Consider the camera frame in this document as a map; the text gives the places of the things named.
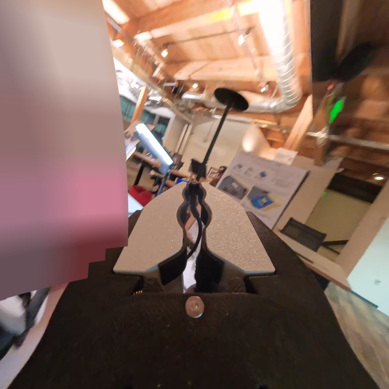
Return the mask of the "wooden desk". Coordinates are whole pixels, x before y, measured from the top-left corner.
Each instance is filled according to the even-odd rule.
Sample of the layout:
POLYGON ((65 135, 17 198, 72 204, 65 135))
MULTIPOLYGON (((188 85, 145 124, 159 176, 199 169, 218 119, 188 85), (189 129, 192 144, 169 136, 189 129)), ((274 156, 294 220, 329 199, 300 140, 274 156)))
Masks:
MULTIPOLYGON (((158 159, 149 158, 146 155, 134 152, 132 154, 132 157, 140 159, 143 163, 146 163, 147 165, 151 166, 151 169, 157 170, 161 167, 162 163, 158 159)), ((181 178, 189 178, 188 174, 182 173, 177 169, 174 169, 173 167, 169 167, 169 172, 177 177, 181 178)))

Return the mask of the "white printed poster board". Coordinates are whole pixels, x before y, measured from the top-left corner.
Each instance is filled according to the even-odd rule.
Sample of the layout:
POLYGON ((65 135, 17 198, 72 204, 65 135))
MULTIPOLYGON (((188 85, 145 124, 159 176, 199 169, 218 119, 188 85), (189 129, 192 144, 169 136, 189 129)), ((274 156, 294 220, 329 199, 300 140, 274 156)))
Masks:
POLYGON ((239 151, 216 188, 273 229, 308 175, 303 168, 239 151))

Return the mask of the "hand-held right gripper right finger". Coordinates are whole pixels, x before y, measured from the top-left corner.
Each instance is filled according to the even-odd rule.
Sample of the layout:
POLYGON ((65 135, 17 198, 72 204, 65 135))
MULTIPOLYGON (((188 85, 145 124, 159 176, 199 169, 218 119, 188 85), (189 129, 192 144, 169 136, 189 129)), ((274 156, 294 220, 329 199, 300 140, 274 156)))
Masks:
POLYGON ((200 183, 203 225, 196 259, 196 290, 217 290, 235 279, 275 275, 275 266, 244 208, 232 197, 200 183))

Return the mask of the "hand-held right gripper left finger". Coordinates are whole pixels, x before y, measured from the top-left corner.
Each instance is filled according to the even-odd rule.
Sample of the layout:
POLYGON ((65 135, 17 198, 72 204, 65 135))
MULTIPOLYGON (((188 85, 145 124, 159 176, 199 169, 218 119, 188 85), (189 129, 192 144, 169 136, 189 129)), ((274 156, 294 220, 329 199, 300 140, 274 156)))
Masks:
POLYGON ((162 285, 182 275, 187 264, 186 187, 187 183, 179 183, 142 209, 113 267, 114 274, 156 278, 162 285))

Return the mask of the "silver ventilation duct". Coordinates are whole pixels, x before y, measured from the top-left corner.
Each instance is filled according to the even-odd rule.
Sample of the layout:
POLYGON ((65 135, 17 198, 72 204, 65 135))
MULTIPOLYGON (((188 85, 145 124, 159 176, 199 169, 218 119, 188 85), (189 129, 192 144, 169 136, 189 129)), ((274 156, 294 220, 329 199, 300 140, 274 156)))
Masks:
MULTIPOLYGON (((259 1, 258 11, 261 27, 269 48, 270 59, 276 71, 279 97, 259 95, 251 98, 249 107, 243 112, 282 113, 295 107, 302 97, 297 62, 294 55, 292 26, 290 23, 290 7, 288 1, 259 1)), ((244 98, 247 91, 240 93, 244 98)), ((208 108, 224 108, 214 96, 211 100, 206 93, 195 94, 186 92, 182 95, 184 104, 201 103, 208 108)))

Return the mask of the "green exit sign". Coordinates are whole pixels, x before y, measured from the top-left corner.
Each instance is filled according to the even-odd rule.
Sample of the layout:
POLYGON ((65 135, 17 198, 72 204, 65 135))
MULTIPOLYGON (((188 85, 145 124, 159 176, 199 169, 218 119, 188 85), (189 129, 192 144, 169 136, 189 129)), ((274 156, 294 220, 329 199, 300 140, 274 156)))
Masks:
POLYGON ((336 101, 329 104, 327 113, 328 113, 328 124, 331 125, 338 115, 342 112, 345 105, 346 97, 342 96, 336 101))

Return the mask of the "bright light bar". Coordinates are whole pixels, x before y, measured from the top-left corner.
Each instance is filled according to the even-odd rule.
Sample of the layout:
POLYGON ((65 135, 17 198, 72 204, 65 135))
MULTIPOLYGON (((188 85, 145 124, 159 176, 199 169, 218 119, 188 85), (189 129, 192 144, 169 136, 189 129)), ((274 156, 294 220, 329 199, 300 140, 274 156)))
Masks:
POLYGON ((162 165, 167 168, 170 168, 173 165, 173 159, 145 124, 136 124, 134 133, 146 151, 155 159, 158 159, 162 165))

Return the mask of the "grey metal pipe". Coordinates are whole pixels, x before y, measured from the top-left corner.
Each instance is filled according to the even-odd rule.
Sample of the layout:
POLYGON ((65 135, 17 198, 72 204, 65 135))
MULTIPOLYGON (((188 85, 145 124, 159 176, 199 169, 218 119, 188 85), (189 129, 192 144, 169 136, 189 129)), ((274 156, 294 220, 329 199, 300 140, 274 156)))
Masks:
POLYGON ((378 142, 374 140, 363 140, 353 137, 344 137, 341 135, 328 134, 322 131, 319 132, 307 132, 306 136, 313 137, 317 139, 317 145, 324 145, 328 142, 350 145, 354 147, 361 147, 367 149, 374 149, 378 151, 387 152, 389 151, 389 144, 384 142, 378 142))

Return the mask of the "dark tilted panel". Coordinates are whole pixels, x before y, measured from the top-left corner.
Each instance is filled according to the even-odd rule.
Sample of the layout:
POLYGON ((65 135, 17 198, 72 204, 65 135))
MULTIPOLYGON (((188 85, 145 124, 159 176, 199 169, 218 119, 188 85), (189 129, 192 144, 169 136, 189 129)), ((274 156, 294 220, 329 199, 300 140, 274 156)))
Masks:
POLYGON ((280 233, 315 252, 318 252, 320 247, 324 247, 336 254, 340 254, 333 247, 345 246, 348 243, 348 240, 325 240, 327 234, 317 231, 292 217, 280 230, 280 233))

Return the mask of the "black pole with round disc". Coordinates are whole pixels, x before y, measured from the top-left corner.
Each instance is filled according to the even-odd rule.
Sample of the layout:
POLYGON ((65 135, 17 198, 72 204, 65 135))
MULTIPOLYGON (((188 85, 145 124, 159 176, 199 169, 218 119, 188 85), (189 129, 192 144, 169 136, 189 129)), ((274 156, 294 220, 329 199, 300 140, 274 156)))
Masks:
POLYGON ((248 101, 240 93, 238 93, 234 90, 228 89, 228 88, 216 88, 215 92, 214 92, 214 96, 220 104, 225 105, 225 109, 224 109, 223 115, 220 119, 220 122, 218 124, 218 127, 215 131, 215 134, 213 135, 213 138, 212 138, 210 145, 207 149, 205 157, 204 157, 204 159, 203 159, 203 161, 198 169, 198 173, 197 173, 197 177, 196 177, 197 182, 199 182, 203 176, 208 159, 211 155, 212 149, 215 146, 216 140, 219 136, 219 133, 221 132, 222 126, 226 120, 226 117, 227 117, 229 111, 232 109, 232 110, 235 110, 237 112, 243 112, 243 111, 247 110, 249 107, 248 101))

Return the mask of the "red object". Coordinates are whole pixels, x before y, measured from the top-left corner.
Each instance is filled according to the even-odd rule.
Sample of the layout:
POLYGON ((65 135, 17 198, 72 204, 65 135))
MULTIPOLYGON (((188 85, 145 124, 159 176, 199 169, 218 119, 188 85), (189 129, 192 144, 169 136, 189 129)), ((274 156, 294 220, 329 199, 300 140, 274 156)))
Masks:
POLYGON ((131 186, 128 193, 143 207, 146 206, 153 198, 153 193, 141 185, 131 186))

